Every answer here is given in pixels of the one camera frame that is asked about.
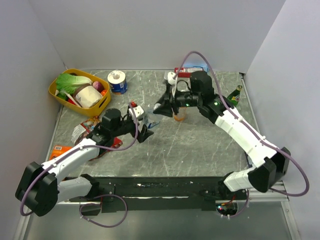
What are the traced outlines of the crushed clear plastic bottle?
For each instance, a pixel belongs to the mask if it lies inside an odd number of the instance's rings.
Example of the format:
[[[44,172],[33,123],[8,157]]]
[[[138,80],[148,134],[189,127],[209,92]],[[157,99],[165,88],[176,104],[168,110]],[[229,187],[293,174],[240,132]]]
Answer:
[[[143,124],[146,125],[149,130],[153,130],[161,123],[162,118],[162,115],[154,114],[153,109],[148,108],[143,118]]]

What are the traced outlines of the white bottle cap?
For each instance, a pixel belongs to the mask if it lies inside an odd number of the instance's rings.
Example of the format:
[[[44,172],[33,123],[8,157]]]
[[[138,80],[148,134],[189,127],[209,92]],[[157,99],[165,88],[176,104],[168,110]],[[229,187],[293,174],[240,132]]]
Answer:
[[[154,107],[153,107],[153,110],[156,110],[156,109],[159,108],[160,106],[161,106],[160,103],[156,103],[156,104],[154,105]]]

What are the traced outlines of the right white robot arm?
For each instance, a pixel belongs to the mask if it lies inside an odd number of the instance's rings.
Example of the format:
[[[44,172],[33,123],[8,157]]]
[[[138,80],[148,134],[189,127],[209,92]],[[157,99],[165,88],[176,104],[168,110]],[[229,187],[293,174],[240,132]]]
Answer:
[[[177,89],[175,73],[169,71],[164,77],[165,93],[154,106],[154,114],[172,117],[180,108],[196,107],[214,125],[224,130],[248,155],[252,166],[248,169],[230,172],[218,187],[223,199],[230,199],[236,191],[255,189],[265,193],[283,177],[288,169],[290,152],[282,148],[277,152],[274,145],[263,143],[265,137],[256,130],[249,130],[249,124],[232,106],[228,99],[215,93],[212,78],[205,71],[190,75],[187,91]]]

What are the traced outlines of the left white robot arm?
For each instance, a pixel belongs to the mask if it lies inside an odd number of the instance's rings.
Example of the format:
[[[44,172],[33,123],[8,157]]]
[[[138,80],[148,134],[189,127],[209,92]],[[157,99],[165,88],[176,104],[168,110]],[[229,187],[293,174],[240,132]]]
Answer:
[[[102,121],[76,146],[42,164],[28,164],[15,192],[20,201],[20,214],[28,216],[24,212],[24,207],[28,207],[30,214],[41,217],[57,203],[79,196],[88,201],[95,200],[99,188],[91,177],[78,177],[66,183],[62,181],[70,172],[104,152],[125,151],[135,142],[142,143],[152,136],[153,132],[146,125],[139,129],[139,122],[145,114],[140,105],[129,105],[125,116],[119,109],[110,108]]]

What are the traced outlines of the orange juice bottle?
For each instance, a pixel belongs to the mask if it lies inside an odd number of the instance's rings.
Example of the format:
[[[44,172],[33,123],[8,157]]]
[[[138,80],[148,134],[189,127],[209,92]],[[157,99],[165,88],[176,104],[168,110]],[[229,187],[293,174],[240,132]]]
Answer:
[[[187,108],[186,107],[180,107],[178,109],[178,113],[173,115],[173,118],[177,122],[182,122],[185,120],[187,115]]]

